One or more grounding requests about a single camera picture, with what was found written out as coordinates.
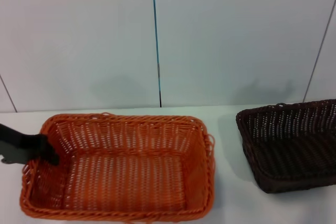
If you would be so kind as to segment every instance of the white tabletop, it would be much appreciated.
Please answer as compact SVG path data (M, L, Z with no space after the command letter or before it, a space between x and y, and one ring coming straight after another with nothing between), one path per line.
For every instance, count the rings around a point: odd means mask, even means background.
M82 110L66 113L110 112L123 115L192 115L201 119L216 139L215 203L203 219L188 223L224 224L334 224L336 186L270 195L256 185L243 150L235 116L260 105L203 106L185 108L144 108ZM64 111L3 113L0 123L26 134L36 134L52 115ZM19 206L22 165L0 163L0 223L61 224L66 221L33 219ZM71 224L94 221L72 221Z

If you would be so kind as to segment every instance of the woven plastic basket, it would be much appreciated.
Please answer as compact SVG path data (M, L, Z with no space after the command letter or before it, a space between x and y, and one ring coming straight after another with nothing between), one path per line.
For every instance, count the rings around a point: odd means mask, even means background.
M214 143L191 116L60 114L41 133L59 166L23 169L22 210L57 220L185 221L214 200Z
M243 110L236 120L263 191L336 184L336 100Z

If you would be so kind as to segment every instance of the orange basket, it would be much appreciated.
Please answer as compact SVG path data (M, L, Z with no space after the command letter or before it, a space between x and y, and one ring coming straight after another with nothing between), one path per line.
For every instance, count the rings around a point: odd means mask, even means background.
M31 217L178 222L212 207L214 143L197 118L60 114L41 133L60 163L24 167L20 205Z

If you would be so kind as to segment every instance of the wicker basket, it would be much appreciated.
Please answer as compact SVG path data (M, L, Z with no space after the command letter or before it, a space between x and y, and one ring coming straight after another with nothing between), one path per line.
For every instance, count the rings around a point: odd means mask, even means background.
M243 110L236 121L263 191L336 184L336 100Z
M214 143L191 116L60 114L42 127L59 166L23 169L22 210L57 220L185 221L214 201Z

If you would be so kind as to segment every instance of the white wall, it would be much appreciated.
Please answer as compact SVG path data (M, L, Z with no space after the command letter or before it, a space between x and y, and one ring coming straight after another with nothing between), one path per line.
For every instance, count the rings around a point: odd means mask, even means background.
M0 81L0 113L1 112L15 112L15 110L4 85Z
M163 106L301 102L334 0L156 0Z
M336 99L336 12L330 19L327 34L312 76L305 101Z
M0 0L19 112L159 106L153 0Z

